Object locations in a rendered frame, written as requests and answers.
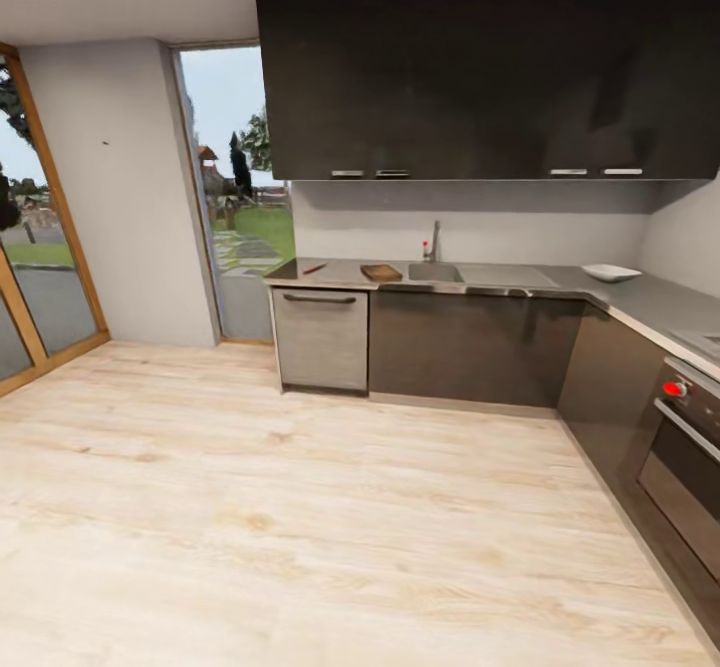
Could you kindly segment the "bowl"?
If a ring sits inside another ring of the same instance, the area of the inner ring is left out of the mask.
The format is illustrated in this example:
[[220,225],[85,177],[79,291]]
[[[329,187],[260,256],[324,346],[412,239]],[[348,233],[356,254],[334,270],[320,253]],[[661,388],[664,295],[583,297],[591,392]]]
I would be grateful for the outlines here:
[[591,276],[591,278],[599,280],[599,282],[605,282],[606,284],[627,282],[641,276],[642,274],[641,271],[636,271],[635,269],[624,269],[618,266],[606,264],[584,266],[583,270],[587,276]]

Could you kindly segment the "cutting board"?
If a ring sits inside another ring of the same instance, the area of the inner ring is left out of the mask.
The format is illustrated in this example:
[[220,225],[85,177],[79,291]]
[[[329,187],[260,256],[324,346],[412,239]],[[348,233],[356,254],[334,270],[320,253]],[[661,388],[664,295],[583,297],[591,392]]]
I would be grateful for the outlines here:
[[388,264],[377,264],[373,266],[361,266],[361,270],[371,278],[371,280],[388,280],[393,278],[402,278],[401,273]]

